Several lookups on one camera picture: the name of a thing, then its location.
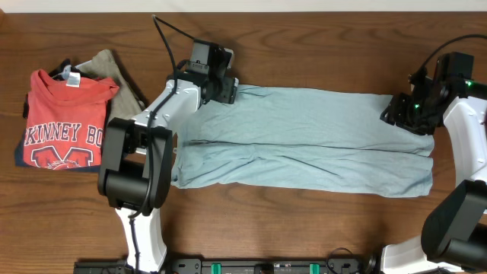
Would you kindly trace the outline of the light blue t-shirt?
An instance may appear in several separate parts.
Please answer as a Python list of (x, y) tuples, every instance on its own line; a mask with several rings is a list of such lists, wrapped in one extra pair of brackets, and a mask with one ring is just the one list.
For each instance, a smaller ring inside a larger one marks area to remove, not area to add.
[(172, 182), (243, 183), (387, 198), (426, 196), (434, 139), (381, 121), (390, 96), (240, 86), (178, 130)]

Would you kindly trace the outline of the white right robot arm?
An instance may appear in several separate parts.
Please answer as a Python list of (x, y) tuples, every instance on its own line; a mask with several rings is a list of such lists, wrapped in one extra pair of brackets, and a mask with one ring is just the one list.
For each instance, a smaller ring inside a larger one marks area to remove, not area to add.
[(381, 251), (382, 273), (478, 273), (486, 270), (486, 86), (452, 85), (440, 113), (450, 136), (456, 187), (426, 218), (422, 233)]

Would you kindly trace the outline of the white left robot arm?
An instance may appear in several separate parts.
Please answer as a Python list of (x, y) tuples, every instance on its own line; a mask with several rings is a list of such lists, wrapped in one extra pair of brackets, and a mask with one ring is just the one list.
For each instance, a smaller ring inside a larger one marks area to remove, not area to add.
[(161, 213), (171, 184), (173, 135), (203, 104), (235, 101), (239, 81), (225, 77), (216, 91), (187, 77), (167, 81), (141, 113), (112, 119), (105, 132), (98, 191), (115, 209), (128, 247), (123, 263), (101, 272), (159, 273), (167, 255)]

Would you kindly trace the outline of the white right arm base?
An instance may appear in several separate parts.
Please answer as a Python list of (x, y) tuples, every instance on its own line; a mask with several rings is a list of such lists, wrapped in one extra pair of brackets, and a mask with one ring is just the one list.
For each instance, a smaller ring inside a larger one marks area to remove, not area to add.
[(460, 266), (449, 263), (433, 263), (427, 259), (421, 245), (421, 237), (413, 237), (400, 244), (385, 246), (372, 255), (364, 267), (364, 273), (373, 274), (432, 274), (461, 273)]

